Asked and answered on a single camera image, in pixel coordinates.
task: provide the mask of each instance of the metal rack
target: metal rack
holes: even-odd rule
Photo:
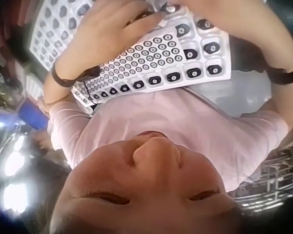
[[[234,199],[246,211],[257,213],[272,209],[293,196],[293,149],[264,161],[260,174],[259,180],[244,182],[234,191]]]

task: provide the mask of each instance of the blue object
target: blue object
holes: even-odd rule
[[[35,130],[47,130],[48,117],[31,101],[26,100],[19,110],[19,117]]]

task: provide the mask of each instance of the sleeve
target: sleeve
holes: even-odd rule
[[[57,142],[63,149],[68,163],[73,165],[79,138],[89,123],[89,116],[78,104],[62,101],[51,108],[50,120],[53,123],[53,135],[57,136]]]
[[[268,154],[279,146],[289,129],[280,115],[272,111],[243,114],[235,119],[236,163],[239,182],[249,178]]]

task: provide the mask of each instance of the black hair tie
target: black hair tie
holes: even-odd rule
[[[266,69],[270,81],[274,84],[287,85],[293,83],[293,72],[286,73],[284,69],[269,67]]]

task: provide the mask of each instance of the dot pattern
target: dot pattern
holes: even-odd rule
[[[44,0],[29,50],[47,70],[66,49],[93,2]],[[208,20],[193,18],[183,7],[170,13],[165,24],[114,60],[100,64],[99,77],[77,82],[72,89],[75,98],[88,107],[120,95],[230,78],[226,33]]]

